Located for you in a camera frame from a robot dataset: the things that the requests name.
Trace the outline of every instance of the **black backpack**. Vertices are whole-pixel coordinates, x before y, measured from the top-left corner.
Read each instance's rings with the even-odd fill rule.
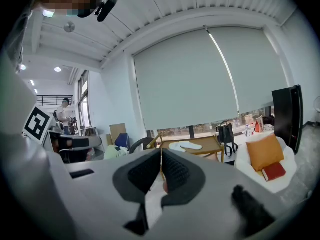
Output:
[[[53,115],[54,119],[55,119],[57,122],[59,122],[58,117],[57,117],[57,111],[56,111],[56,110],[53,112],[52,115]]]
[[[228,157],[231,157],[232,153],[236,153],[238,145],[235,143],[234,132],[232,130],[232,124],[227,121],[223,121],[216,127],[216,132],[219,133],[219,142],[224,143],[224,152]],[[230,149],[230,155],[227,154],[227,148]]]

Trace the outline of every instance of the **desk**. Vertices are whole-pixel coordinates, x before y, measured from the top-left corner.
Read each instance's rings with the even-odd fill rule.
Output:
[[[186,150],[187,153],[192,155],[205,155],[205,154],[215,154],[218,155],[218,152],[222,153],[222,160],[221,162],[224,162],[224,153],[225,153],[225,146],[224,144],[220,144],[217,136],[208,136],[208,137],[202,137],[202,138],[190,138],[190,139],[178,139],[178,140],[165,140],[161,146],[160,149],[169,149],[169,145],[171,143],[175,142],[182,142],[182,141],[190,141],[193,144],[201,145],[202,149],[195,150],[195,149],[189,149],[189,148],[183,148]]]

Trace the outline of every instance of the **railing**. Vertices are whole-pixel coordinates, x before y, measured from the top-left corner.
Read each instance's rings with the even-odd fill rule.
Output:
[[[37,97],[38,106],[60,105],[65,98],[69,99],[70,105],[73,104],[73,95],[37,95]]]

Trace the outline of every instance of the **white wall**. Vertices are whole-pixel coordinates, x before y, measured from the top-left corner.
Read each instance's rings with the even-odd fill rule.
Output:
[[[294,51],[292,50],[288,38],[279,26],[266,25],[263,28],[264,34],[270,41],[273,49],[279,57],[288,87],[295,85],[294,76],[292,73],[292,67],[295,66],[292,60]]]
[[[133,58],[123,53],[101,74],[91,71],[88,81],[92,126],[100,134],[109,134],[110,125],[125,123],[131,144],[147,136],[133,66]]]
[[[301,85],[305,124],[316,122],[314,100],[320,96],[320,42],[308,20],[297,10],[282,27],[293,54],[290,56],[294,83]]]

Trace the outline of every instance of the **black chair backrest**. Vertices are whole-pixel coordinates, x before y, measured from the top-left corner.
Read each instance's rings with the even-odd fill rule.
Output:
[[[143,150],[147,150],[147,146],[152,142],[154,139],[151,137],[146,137],[138,140],[136,143],[134,143],[130,148],[130,154],[133,154],[137,147],[139,147],[141,144],[143,144]]]

